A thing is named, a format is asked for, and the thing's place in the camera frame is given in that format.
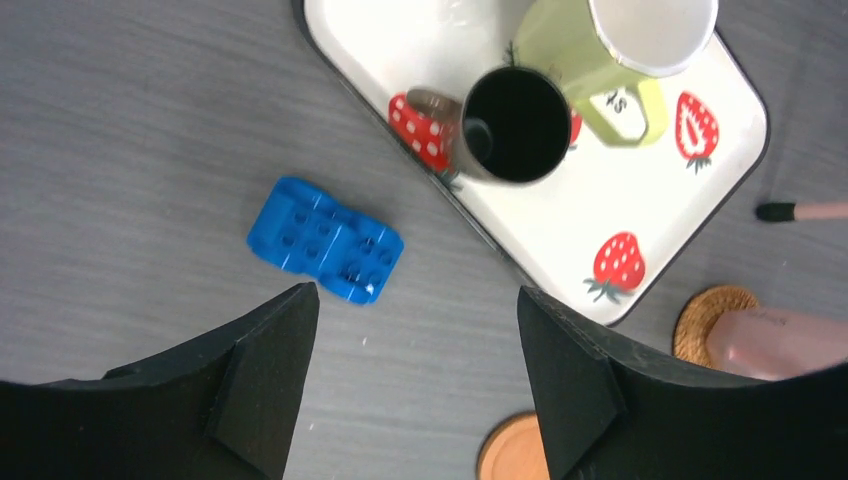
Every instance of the strawberry print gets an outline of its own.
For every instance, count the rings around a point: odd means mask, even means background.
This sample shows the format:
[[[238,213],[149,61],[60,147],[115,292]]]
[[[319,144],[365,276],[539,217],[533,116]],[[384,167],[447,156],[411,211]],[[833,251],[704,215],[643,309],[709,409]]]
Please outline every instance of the strawberry print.
[[[686,168],[695,167],[695,174],[713,163],[710,159],[718,146],[718,122],[707,107],[689,92],[677,99],[677,122],[674,139],[677,150],[688,160]]]
[[[577,137],[580,136],[580,129],[583,127],[583,117],[581,117],[574,110],[571,111],[571,141],[569,142],[569,150],[574,150],[577,148],[575,142],[577,141]]]
[[[645,278],[645,260],[639,251],[636,235],[620,232],[612,236],[595,256],[594,278],[583,281],[587,293],[598,292],[594,301],[606,296],[619,303],[619,297],[629,296]]]
[[[442,125],[410,107],[405,93],[389,101],[389,125],[427,167],[440,176],[450,176],[452,169],[442,142]]]

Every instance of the blue toy block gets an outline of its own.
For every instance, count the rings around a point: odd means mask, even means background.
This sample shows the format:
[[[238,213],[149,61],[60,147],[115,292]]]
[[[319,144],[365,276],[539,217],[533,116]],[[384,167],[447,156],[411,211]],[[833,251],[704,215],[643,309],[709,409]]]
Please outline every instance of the blue toy block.
[[[396,231],[294,177],[271,190],[247,244],[262,260],[360,305],[377,301],[403,252]]]

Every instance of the brush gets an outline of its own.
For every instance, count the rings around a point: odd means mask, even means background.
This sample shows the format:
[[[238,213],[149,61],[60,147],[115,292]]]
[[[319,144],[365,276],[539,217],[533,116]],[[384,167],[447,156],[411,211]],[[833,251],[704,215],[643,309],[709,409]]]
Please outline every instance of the brush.
[[[757,207],[757,218],[769,223],[796,220],[833,220],[848,218],[848,202],[842,203],[764,203]]]

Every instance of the green mug handle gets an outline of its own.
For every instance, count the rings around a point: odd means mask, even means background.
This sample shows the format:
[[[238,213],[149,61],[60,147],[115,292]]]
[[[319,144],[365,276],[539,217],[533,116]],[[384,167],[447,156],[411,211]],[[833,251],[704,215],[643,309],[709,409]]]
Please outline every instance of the green mug handle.
[[[613,147],[641,147],[659,140],[668,129],[668,109],[665,106],[660,83],[653,78],[625,87],[630,95],[639,100],[645,131],[639,138],[624,138],[601,111],[588,99],[572,102],[572,107],[583,122],[606,145]]]

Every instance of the woven coaster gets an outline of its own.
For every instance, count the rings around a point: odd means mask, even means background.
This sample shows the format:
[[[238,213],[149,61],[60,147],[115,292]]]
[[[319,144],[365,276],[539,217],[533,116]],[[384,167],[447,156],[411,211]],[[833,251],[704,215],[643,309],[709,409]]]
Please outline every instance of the woven coaster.
[[[523,413],[489,434],[477,459],[478,480],[549,480],[539,419]]]
[[[674,356],[687,362],[713,368],[707,354],[707,335],[725,312],[760,306],[757,297],[746,288],[722,285],[692,297],[674,328]]]

